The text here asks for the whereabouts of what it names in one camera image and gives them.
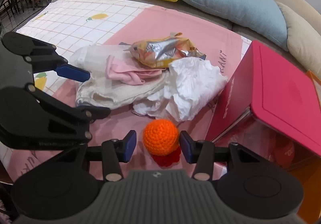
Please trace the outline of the orange knitted ball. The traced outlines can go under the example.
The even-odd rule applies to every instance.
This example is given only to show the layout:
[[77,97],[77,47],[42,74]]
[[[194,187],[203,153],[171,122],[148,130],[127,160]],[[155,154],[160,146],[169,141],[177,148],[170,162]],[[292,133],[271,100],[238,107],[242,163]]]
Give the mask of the orange knitted ball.
[[169,120],[153,120],[143,130],[143,144],[149,154],[167,156],[179,146],[179,130]]

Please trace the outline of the cream cloth bag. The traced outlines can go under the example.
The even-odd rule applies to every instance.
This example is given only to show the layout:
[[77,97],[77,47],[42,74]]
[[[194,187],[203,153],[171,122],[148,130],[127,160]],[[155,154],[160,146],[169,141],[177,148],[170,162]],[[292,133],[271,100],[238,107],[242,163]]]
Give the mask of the cream cloth bag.
[[76,106],[107,107],[115,110],[147,98],[163,88],[169,74],[166,69],[161,76],[147,79],[143,85],[128,85],[106,78],[106,59],[110,55],[120,60],[127,58],[135,60],[126,51],[128,48],[129,45],[90,45],[76,50],[71,55],[69,59],[71,65],[90,72],[88,81],[76,82]]

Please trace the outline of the checked lemon tablecloth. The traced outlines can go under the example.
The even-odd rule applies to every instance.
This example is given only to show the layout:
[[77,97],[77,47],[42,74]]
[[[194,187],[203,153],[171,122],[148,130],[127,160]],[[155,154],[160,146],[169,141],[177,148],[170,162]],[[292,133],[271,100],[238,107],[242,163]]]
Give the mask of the checked lemon tablecloth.
[[[246,53],[251,40],[231,30],[205,20],[204,17],[186,14],[170,7],[129,0],[57,0],[32,18],[18,32],[57,46],[59,55],[71,62],[71,55],[81,47],[90,45],[118,45],[143,39],[164,38],[180,32],[207,55],[211,64],[218,65],[231,76]],[[75,83],[58,78],[53,72],[35,75],[36,85],[49,95],[72,106],[75,103]],[[151,166],[149,154],[141,143],[141,131],[150,122],[148,117],[132,113],[131,106],[116,111],[115,115],[92,124],[95,137],[91,145],[121,137],[130,129],[138,134],[138,143],[129,165]],[[15,151],[1,143],[1,162],[9,168],[31,169],[57,152]]]

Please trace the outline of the pink cloth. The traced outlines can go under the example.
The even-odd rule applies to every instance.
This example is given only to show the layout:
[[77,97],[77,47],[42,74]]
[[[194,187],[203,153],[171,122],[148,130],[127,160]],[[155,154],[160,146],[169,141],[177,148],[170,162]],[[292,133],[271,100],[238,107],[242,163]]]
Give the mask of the pink cloth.
[[106,59],[106,78],[128,85],[143,85],[147,79],[161,76],[163,71],[162,68],[155,69],[144,66],[131,58],[120,60],[110,55]]

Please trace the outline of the white crumpled tissue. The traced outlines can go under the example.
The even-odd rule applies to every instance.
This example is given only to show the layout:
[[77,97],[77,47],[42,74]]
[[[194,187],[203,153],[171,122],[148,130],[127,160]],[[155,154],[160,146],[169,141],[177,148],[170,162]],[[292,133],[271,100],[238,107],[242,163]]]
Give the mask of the white crumpled tissue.
[[228,78],[209,60],[182,58],[169,64],[163,88],[133,103],[140,116],[169,119],[174,123],[191,121],[226,86]]

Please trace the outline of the red lidded plastic box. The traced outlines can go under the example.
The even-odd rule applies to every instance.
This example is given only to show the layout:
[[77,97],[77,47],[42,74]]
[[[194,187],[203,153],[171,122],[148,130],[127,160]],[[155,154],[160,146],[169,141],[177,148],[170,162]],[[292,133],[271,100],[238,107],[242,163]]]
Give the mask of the red lidded plastic box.
[[314,83],[253,41],[221,92],[206,140],[239,143],[283,167],[320,157],[320,105]]

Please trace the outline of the foil snack bag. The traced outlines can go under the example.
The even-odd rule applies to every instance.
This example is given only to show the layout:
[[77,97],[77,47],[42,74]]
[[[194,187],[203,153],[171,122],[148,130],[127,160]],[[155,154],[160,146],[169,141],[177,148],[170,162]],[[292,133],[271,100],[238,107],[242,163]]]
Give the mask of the foil snack bag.
[[140,63],[151,68],[168,68],[175,60],[196,57],[206,59],[188,38],[182,33],[171,33],[162,39],[148,39],[133,43],[126,51]]

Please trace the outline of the pink mat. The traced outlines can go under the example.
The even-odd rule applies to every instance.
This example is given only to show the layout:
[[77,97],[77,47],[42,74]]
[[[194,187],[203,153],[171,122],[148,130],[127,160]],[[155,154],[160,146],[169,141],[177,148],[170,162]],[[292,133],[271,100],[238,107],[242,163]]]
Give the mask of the pink mat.
[[56,46],[71,65],[89,71],[85,82],[55,71],[37,72],[34,81],[68,106],[111,110],[90,125],[90,146],[136,132],[123,173],[158,168],[143,140],[155,119],[205,137],[214,99],[238,66],[243,45],[240,35],[212,22],[135,2],[57,1],[18,32]]

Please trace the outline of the orange white storage box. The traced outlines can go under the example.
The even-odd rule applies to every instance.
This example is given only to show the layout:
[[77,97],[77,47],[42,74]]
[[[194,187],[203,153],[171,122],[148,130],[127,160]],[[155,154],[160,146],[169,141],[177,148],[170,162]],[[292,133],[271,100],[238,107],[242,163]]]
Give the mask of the orange white storage box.
[[321,80],[311,70],[308,70],[306,75],[313,81],[315,87],[321,86]]

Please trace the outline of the beige cushion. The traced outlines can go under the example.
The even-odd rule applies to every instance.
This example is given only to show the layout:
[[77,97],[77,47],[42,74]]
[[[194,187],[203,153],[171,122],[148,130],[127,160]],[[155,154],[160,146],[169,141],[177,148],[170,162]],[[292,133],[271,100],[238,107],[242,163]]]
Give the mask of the beige cushion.
[[277,2],[287,26],[287,48],[306,69],[320,77],[320,34],[290,7]]

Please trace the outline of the light blue cushion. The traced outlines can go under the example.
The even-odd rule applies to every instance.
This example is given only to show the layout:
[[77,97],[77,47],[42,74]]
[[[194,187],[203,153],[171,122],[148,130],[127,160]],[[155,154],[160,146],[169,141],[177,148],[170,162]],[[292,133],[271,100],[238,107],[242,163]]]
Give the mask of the light blue cushion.
[[274,0],[182,0],[208,14],[261,34],[287,50],[287,27]]

